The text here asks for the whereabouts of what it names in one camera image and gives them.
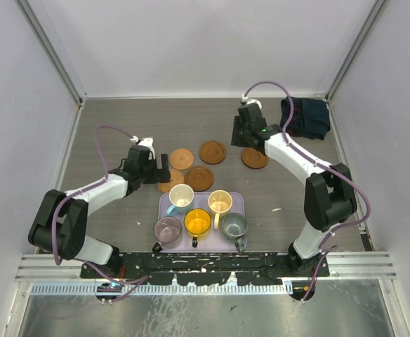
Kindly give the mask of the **cream mug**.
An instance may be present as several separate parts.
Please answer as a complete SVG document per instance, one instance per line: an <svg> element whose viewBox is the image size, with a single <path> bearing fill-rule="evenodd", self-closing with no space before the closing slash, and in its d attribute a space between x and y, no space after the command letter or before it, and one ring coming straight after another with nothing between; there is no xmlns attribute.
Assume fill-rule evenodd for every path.
<svg viewBox="0 0 410 337"><path fill-rule="evenodd" d="M213 214L213 228L217 230L220 221L230 212L233 199L229 192L216 190L209 195L208 207Z"/></svg>

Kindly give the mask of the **brown wooden coaster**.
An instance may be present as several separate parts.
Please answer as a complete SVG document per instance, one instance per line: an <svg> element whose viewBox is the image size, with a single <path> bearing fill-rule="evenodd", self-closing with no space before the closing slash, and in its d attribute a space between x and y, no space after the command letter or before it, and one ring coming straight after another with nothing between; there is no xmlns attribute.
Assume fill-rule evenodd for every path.
<svg viewBox="0 0 410 337"><path fill-rule="evenodd" d="M262 169L267 166L269 158L262 152L252 148L244 148L241 153L241 160L250 169Z"/></svg>
<svg viewBox="0 0 410 337"><path fill-rule="evenodd" d="M213 182L213 173L205 166L193 166L185 174L185 183L196 192L208 190Z"/></svg>
<svg viewBox="0 0 410 337"><path fill-rule="evenodd" d="M199 157L206 164L219 164L226 158L227 150L220 141L209 140L199 148Z"/></svg>

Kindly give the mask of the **woven rattan coaster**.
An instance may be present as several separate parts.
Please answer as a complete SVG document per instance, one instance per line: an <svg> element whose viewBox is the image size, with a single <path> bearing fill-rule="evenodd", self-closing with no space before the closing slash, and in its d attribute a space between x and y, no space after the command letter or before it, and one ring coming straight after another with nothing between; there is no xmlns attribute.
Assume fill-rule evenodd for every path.
<svg viewBox="0 0 410 337"><path fill-rule="evenodd" d="M185 183L185 177L180 171L171 168L169 173L171 176L170 181L167 183L157 183L157 187L162 193L169 193L176 185Z"/></svg>
<svg viewBox="0 0 410 337"><path fill-rule="evenodd" d="M179 148L172 151L169 161L175 170L184 171L193 165L194 155L188 149Z"/></svg>

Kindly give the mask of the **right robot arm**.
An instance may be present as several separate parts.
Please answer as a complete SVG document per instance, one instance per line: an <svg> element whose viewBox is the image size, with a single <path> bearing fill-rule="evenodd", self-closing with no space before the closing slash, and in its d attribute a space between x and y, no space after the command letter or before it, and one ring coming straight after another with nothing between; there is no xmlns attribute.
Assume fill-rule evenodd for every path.
<svg viewBox="0 0 410 337"><path fill-rule="evenodd" d="M305 226L288 248L288 267L305 276L322 252L324 240L357 210L351 173L345 164L330 165L299 146L279 126L267 125L260 105L243 103L234 117L231 144L252 148L288 169L305 188Z"/></svg>

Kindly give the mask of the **grey green mug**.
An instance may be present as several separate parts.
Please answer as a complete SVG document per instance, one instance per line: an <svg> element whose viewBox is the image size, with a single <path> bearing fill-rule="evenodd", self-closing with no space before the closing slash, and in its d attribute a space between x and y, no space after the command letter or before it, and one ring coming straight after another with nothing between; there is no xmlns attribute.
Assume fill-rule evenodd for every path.
<svg viewBox="0 0 410 337"><path fill-rule="evenodd" d="M245 251L247 232L247 219L240 213L227 214L220 224L221 236L226 241L233 243L239 253Z"/></svg>

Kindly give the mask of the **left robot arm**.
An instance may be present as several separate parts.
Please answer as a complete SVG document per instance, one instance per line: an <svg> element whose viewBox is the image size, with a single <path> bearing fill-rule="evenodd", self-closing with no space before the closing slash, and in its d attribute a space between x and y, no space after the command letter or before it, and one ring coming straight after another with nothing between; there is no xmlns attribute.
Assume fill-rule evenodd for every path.
<svg viewBox="0 0 410 337"><path fill-rule="evenodd" d="M48 191L29 230L28 242L52 253L56 263L84 260L95 264L103 277L113 278L121 269L119 249L86 234L88 217L141 185L167 183L170 178L166 153L161 154L161 166L157 166L151 146L134 145L119 167L100 180L77 190Z"/></svg>

